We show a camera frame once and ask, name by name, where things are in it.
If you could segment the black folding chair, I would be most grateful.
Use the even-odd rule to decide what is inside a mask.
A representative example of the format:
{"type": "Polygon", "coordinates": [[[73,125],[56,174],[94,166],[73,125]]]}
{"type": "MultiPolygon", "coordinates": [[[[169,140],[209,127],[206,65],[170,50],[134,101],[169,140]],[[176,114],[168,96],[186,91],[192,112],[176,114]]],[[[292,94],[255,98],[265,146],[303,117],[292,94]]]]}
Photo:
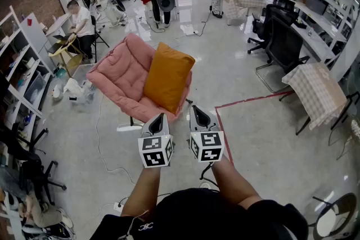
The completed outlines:
{"type": "Polygon", "coordinates": [[[91,46],[93,47],[93,57],[94,57],[94,62],[96,63],[97,62],[97,44],[98,43],[102,43],[102,44],[105,44],[108,48],[110,47],[108,45],[108,43],[103,39],[103,37],[101,36],[101,33],[99,33],[97,31],[97,22],[96,22],[96,19],[93,15],[91,15],[91,23],[92,23],[92,26],[93,26],[93,30],[94,30],[94,37],[93,37],[93,41],[92,41],[92,44],[91,46]]]}

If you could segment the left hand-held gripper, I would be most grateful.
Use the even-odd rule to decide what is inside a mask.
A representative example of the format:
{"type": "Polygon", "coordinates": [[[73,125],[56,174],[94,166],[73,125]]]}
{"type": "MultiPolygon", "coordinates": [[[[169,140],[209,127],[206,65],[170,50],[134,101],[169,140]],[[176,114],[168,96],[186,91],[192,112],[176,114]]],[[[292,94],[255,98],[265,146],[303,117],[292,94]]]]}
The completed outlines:
{"type": "Polygon", "coordinates": [[[138,150],[145,168],[170,165],[174,144],[165,113],[159,113],[142,126],[138,150]]]}

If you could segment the pink padded lounge chair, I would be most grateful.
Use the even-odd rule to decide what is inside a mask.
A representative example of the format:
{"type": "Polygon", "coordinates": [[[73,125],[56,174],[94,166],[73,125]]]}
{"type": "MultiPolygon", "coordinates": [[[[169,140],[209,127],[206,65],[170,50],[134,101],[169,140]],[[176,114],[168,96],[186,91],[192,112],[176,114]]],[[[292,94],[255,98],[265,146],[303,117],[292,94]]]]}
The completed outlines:
{"type": "Polygon", "coordinates": [[[188,99],[192,70],[177,112],[173,114],[160,107],[143,95],[156,49],[141,37],[130,33],[90,69],[87,79],[132,120],[145,123],[163,112],[168,121],[172,122],[179,117],[185,103],[193,103],[188,99]]]}

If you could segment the black mesh office chair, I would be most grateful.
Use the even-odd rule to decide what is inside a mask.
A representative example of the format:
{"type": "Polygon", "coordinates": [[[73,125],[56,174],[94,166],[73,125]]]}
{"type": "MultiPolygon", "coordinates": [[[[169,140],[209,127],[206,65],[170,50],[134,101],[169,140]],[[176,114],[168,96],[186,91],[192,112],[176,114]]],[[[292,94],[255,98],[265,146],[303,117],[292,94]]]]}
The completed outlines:
{"type": "Polygon", "coordinates": [[[306,64],[310,57],[308,55],[300,57],[303,38],[299,33],[276,16],[272,16],[271,23],[272,36],[265,48],[265,52],[271,60],[268,64],[256,67],[255,74],[271,93],[278,93],[287,88],[288,85],[279,90],[273,90],[265,78],[261,76],[259,70],[276,64],[283,69],[285,74],[288,74],[297,66],[306,64]]]}

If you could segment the checkered cloth table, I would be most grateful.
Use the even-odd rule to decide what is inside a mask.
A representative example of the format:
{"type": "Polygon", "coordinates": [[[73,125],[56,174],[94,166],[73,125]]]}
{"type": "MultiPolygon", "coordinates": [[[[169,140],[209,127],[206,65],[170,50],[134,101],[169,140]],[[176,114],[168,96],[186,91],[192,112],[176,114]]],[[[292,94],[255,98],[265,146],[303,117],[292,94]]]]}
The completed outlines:
{"type": "Polygon", "coordinates": [[[342,112],[347,98],[331,71],[323,63],[302,64],[291,70],[282,82],[289,85],[300,99],[308,118],[296,132],[329,124],[342,112]]]}
{"type": "Polygon", "coordinates": [[[252,12],[261,14],[262,9],[270,4],[270,0],[222,0],[222,10],[227,20],[227,25],[236,25],[245,16],[252,12]]]}

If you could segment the black laptop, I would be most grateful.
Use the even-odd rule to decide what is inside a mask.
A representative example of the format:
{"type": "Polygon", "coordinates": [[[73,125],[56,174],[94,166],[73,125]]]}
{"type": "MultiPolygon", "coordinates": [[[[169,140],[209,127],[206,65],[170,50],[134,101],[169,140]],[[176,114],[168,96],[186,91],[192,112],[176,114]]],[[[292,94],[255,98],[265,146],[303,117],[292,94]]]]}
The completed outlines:
{"type": "Polygon", "coordinates": [[[68,43],[69,36],[70,36],[69,34],[65,36],[60,34],[53,35],[52,40],[54,41],[54,44],[47,51],[51,54],[55,54],[59,49],[66,47],[69,44],[68,43]]]}

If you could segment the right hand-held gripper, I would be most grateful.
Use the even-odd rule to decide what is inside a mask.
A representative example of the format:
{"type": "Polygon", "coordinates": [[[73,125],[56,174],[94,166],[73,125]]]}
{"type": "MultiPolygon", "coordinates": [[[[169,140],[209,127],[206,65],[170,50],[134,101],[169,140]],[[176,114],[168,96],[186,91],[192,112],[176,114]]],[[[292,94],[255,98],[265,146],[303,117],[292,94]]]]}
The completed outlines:
{"type": "Polygon", "coordinates": [[[224,152],[224,132],[217,118],[202,107],[190,107],[189,148],[198,162],[220,161],[224,152]]]}

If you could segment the person's black shirt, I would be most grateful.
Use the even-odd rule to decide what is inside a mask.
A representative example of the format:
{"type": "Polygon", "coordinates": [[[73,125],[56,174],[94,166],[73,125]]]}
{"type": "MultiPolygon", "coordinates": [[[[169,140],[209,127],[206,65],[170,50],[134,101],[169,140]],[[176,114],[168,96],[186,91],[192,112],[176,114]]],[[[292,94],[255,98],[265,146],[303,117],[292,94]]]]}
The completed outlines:
{"type": "Polygon", "coordinates": [[[308,240],[292,205],[260,200],[245,209],[220,193],[189,188],[165,197],[148,221],[105,215],[90,240],[308,240]]]}

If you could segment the yellow round table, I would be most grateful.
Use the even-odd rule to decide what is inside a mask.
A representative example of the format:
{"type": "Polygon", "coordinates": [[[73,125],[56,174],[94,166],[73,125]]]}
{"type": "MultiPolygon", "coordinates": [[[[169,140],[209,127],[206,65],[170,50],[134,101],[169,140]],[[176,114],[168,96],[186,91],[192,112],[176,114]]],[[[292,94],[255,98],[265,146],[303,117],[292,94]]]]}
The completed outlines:
{"type": "Polygon", "coordinates": [[[56,57],[60,58],[60,64],[65,69],[69,78],[72,77],[72,73],[77,67],[82,63],[83,54],[80,49],[75,45],[75,41],[77,37],[75,37],[71,42],[67,40],[69,43],[66,47],[59,49],[55,54],[51,54],[48,52],[48,56],[53,60],[56,57]]]}

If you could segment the person's left forearm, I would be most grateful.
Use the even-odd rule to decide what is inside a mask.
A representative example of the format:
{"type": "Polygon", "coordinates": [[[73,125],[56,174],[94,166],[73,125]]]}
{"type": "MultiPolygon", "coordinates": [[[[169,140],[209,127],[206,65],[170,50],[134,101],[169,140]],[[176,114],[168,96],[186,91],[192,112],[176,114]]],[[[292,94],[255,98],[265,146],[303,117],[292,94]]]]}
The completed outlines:
{"type": "Polygon", "coordinates": [[[156,207],[160,175],[160,167],[142,170],[132,193],[124,204],[121,216],[146,215],[156,207]]]}

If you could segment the round black chair white seat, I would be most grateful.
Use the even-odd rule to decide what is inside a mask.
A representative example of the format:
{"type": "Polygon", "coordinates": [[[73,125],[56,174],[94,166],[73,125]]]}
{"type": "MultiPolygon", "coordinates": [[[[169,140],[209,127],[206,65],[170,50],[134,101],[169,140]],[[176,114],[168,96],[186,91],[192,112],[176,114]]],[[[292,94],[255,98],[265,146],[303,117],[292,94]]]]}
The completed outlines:
{"type": "Polygon", "coordinates": [[[312,197],[319,202],[315,212],[316,221],[308,226],[312,228],[313,240],[343,240],[352,234],[352,223],[357,219],[357,196],[347,193],[330,202],[331,197],[321,199],[312,197]]]}

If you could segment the orange cushion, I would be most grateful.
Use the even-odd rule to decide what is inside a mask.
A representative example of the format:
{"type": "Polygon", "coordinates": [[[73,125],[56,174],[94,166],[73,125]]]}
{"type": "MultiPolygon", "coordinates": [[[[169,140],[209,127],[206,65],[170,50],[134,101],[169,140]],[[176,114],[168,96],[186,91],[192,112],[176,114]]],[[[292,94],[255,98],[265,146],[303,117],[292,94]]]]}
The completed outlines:
{"type": "Polygon", "coordinates": [[[143,95],[175,114],[195,59],[160,42],[151,62],[143,95]]]}

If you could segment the person's right forearm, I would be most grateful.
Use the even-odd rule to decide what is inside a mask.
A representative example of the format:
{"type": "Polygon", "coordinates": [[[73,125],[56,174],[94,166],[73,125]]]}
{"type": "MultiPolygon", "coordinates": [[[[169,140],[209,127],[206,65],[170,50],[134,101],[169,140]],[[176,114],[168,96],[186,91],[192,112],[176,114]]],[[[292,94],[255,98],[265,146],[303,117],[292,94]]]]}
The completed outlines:
{"type": "Polygon", "coordinates": [[[225,155],[212,165],[211,170],[221,195],[232,204],[248,209],[262,200],[254,187],[235,169],[225,155]]]}

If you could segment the white bowl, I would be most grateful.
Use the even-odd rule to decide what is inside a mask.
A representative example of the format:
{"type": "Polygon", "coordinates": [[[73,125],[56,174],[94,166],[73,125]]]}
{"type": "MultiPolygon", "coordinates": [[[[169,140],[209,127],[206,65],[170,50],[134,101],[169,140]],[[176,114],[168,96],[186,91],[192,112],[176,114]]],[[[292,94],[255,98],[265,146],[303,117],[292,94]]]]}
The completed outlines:
{"type": "Polygon", "coordinates": [[[52,98],[54,101],[60,101],[63,98],[63,85],[56,84],[52,91],[52,98]]]}

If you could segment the clear plastic bin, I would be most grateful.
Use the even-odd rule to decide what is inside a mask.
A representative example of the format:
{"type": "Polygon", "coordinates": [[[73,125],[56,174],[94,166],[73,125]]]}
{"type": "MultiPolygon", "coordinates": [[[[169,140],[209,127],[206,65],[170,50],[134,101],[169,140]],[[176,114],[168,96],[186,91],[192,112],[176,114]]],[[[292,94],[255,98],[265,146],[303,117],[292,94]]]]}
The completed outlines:
{"type": "Polygon", "coordinates": [[[81,96],[70,95],[69,101],[75,105],[89,105],[94,100],[95,86],[89,80],[83,80],[80,84],[83,89],[81,96]]]}

